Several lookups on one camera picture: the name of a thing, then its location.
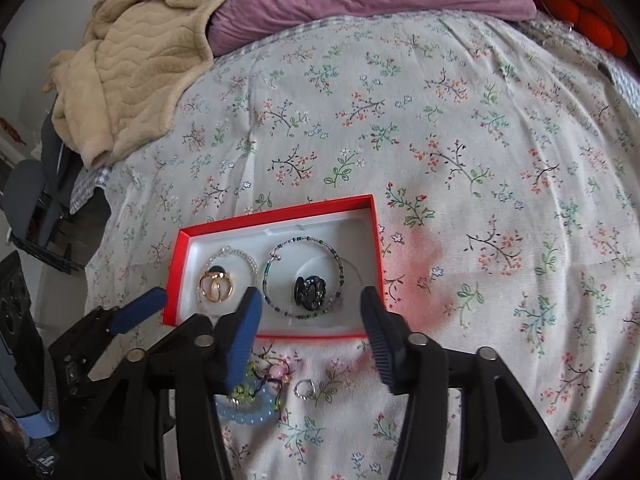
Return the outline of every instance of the pink bead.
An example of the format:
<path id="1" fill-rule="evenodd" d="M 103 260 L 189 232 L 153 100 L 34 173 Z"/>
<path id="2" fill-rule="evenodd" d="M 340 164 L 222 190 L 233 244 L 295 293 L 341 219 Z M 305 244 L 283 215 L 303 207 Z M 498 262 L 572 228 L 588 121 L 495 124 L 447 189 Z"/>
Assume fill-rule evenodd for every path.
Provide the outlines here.
<path id="1" fill-rule="evenodd" d="M 287 373 L 287 369 L 283 366 L 283 365 L 273 365 L 271 366 L 271 368 L 269 368 L 269 375 L 273 378 L 273 379 L 281 379 L 284 377 L 284 375 L 286 375 Z"/>

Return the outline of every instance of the floral print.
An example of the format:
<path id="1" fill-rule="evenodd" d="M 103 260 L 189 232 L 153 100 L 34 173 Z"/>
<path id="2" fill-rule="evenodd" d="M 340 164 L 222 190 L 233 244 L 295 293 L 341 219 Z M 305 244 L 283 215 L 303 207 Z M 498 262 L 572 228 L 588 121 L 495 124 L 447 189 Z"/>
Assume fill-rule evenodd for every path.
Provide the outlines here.
<path id="1" fill-rule="evenodd" d="M 638 402 L 640 128 L 598 69 L 607 59 L 544 41 L 418 12 L 332 18 L 215 60 L 171 132 L 111 171 L 88 305 L 166 285 L 182 226 L 373 194 L 386 306 L 447 348 L 493 346 L 586 480 Z M 168 330 L 154 316 L 95 372 Z M 280 418 L 223 425 L 235 478 L 386 478 L 404 400 L 368 344 L 273 351 L 292 359 Z M 292 393 L 304 378 L 306 402 Z M 456 463 L 446 456 L 445 479 Z"/>

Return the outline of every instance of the floral bed sheet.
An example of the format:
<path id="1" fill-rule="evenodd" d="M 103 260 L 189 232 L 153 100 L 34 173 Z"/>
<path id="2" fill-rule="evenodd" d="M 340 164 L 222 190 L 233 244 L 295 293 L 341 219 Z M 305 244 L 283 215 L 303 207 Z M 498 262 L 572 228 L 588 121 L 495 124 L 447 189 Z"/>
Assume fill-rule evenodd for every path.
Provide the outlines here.
<path id="1" fill-rule="evenodd" d="M 500 20 L 298 27 L 217 60 L 174 129 L 114 167 L 88 307 L 164 285 L 182 226 L 373 193 L 388 307 L 445 347 L 497 349 L 587 479 L 640 399 L 639 130 L 596 61 Z M 148 320 L 96 375 L 168 330 Z M 405 401 L 380 384 L 366 341 L 254 351 L 257 366 L 286 364 L 289 382 L 279 417 L 223 422 L 236 478 L 386 478 Z M 311 400 L 293 394 L 302 379 Z M 178 478 L 175 459 L 168 472 Z"/>

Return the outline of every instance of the red box edge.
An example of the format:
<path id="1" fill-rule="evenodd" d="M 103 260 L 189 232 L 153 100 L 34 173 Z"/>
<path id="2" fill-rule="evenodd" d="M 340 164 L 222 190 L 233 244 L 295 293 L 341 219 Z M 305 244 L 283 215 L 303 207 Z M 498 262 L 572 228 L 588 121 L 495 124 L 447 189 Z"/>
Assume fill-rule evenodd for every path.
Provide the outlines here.
<path id="1" fill-rule="evenodd" d="M 263 211 L 251 215 L 236 216 L 213 222 L 206 222 L 190 227 L 182 228 L 178 231 L 175 242 L 174 255 L 171 260 L 169 277 L 167 280 L 167 303 L 162 310 L 162 324 L 177 326 L 178 302 L 180 300 L 180 284 L 184 274 L 184 265 L 187 257 L 187 248 L 191 237 L 205 234 L 219 233 L 232 229 L 253 227 L 267 223 L 294 220 L 296 218 L 308 218 L 309 216 L 320 216 L 324 214 L 339 213 L 342 211 L 354 211 L 357 209 L 369 208 L 371 210 L 371 221 L 373 237 L 376 245 L 376 263 L 378 264 L 378 289 L 380 297 L 384 298 L 384 273 L 382 268 L 382 250 L 380 247 L 380 237 L 378 236 L 378 213 L 376 203 L 372 194 L 337 198 L 325 200 L 323 202 L 312 202 L 309 204 L 294 205 L 271 211 Z M 366 334 L 348 335 L 319 335 L 319 336 L 290 336 L 280 334 L 260 334 L 260 339 L 282 339 L 282 340 L 322 340 L 322 339 L 363 339 Z"/>

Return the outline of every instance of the green beaded bracelet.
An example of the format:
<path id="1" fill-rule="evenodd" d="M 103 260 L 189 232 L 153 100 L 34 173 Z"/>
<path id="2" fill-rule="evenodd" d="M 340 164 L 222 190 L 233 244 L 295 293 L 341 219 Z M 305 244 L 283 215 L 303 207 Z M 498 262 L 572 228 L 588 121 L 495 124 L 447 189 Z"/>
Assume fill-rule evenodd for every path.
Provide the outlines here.
<path id="1" fill-rule="evenodd" d="M 326 301 L 327 306 L 322 310 L 316 310 L 314 312 L 310 312 L 309 314 L 292 314 L 287 310 L 282 310 L 279 306 L 274 305 L 271 299 L 269 298 L 269 295 L 267 294 L 267 278 L 269 276 L 269 269 L 271 268 L 271 264 L 273 262 L 279 262 L 282 259 L 282 257 L 278 254 L 278 250 L 280 250 L 285 245 L 290 244 L 292 242 L 315 242 L 317 244 L 320 244 L 322 245 L 322 247 L 327 249 L 331 253 L 331 256 L 334 258 L 334 260 L 338 262 L 338 271 L 340 273 L 338 291 Z M 262 279 L 262 293 L 264 294 L 264 299 L 267 302 L 267 304 L 273 310 L 275 310 L 276 312 L 279 312 L 283 316 L 294 317 L 295 319 L 310 319 L 313 317 L 318 317 L 318 316 L 321 316 L 322 314 L 326 314 L 327 312 L 329 312 L 332 306 L 334 306 L 334 303 L 340 300 L 340 298 L 342 297 L 342 286 L 344 285 L 344 267 L 342 266 L 342 260 L 340 259 L 340 256 L 338 256 L 338 253 L 335 252 L 334 248 L 332 248 L 326 242 L 319 240 L 318 238 L 313 238 L 312 236 L 294 236 L 291 240 L 287 240 L 286 242 L 276 245 L 273 251 L 271 251 L 270 256 L 271 258 L 269 259 L 266 266 L 264 267 L 264 277 Z"/>

